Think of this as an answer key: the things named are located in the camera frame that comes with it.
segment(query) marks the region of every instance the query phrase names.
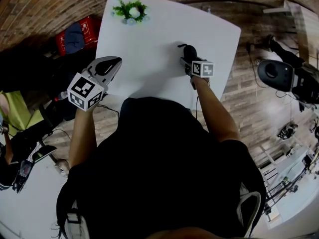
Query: white table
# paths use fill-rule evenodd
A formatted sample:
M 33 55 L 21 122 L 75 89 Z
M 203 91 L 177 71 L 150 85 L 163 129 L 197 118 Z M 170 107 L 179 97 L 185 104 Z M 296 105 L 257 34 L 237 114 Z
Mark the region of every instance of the white table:
M 108 93 L 123 97 L 158 97 L 195 109 L 197 93 L 179 59 L 187 43 L 197 56 L 215 63 L 210 85 L 220 99 L 235 57 L 240 28 L 202 10 L 167 0 L 140 0 L 150 21 L 133 26 L 112 16 L 117 0 L 107 0 L 96 58 L 118 56 L 123 64 Z

